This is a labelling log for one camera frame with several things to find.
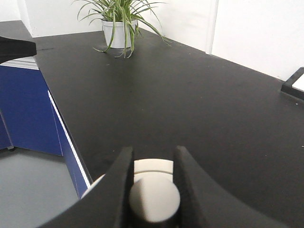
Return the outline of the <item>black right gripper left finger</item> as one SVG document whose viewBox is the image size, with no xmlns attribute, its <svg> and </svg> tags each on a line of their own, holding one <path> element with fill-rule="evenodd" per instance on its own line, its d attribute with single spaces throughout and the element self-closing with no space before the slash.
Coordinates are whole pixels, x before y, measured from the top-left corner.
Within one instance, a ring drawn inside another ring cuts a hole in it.
<svg viewBox="0 0 304 228">
<path fill-rule="evenodd" d="M 80 201 L 42 228 L 127 228 L 133 185 L 133 148 L 123 147 L 105 176 Z"/>
</svg>

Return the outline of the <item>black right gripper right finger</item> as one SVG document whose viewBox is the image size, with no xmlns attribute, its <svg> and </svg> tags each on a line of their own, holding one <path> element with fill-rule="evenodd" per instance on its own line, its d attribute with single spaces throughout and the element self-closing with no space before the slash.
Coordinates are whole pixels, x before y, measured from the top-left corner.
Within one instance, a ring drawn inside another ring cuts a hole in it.
<svg viewBox="0 0 304 228">
<path fill-rule="evenodd" d="M 181 228 L 285 228 L 217 184 L 184 146 L 173 153 L 173 182 L 180 192 Z"/>
</svg>

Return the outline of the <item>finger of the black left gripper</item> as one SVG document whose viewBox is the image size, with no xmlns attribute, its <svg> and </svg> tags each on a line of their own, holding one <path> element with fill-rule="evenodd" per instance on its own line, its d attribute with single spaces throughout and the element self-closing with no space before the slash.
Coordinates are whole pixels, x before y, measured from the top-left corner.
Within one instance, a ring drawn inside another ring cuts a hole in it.
<svg viewBox="0 0 304 228">
<path fill-rule="evenodd" d="M 37 54 L 36 43 L 25 40 L 0 37 L 0 61 L 31 57 Z"/>
</svg>

